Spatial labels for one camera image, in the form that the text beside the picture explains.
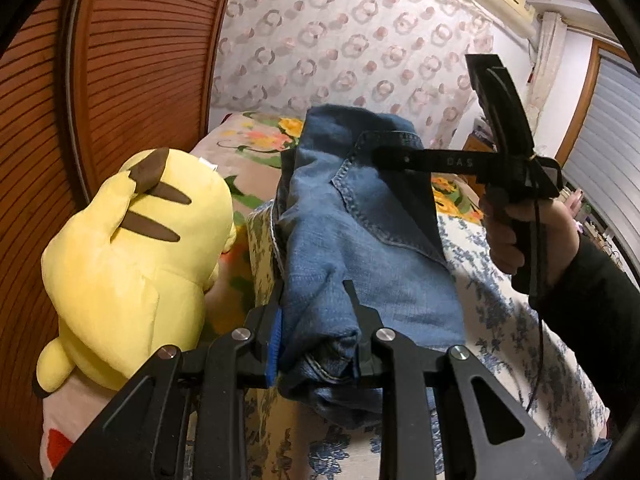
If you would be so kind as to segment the black sleeved right forearm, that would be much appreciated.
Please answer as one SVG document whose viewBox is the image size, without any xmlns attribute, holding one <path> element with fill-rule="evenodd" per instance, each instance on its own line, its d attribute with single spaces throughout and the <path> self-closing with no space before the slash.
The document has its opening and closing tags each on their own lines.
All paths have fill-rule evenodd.
<svg viewBox="0 0 640 480">
<path fill-rule="evenodd" d="M 587 237 L 533 309 L 574 352 L 615 426 L 639 406 L 639 291 Z"/>
</svg>

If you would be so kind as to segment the person right hand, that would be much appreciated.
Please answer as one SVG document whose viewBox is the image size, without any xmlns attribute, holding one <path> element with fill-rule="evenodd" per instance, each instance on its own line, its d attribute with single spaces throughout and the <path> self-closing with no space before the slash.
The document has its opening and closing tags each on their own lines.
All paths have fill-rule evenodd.
<svg viewBox="0 0 640 480">
<path fill-rule="evenodd" d="M 577 256 L 579 233 L 570 212 L 559 200 L 507 203 L 498 191 L 480 200 L 489 255 L 503 273 L 520 275 L 537 242 L 546 254 L 546 284 L 554 285 Z"/>
</svg>

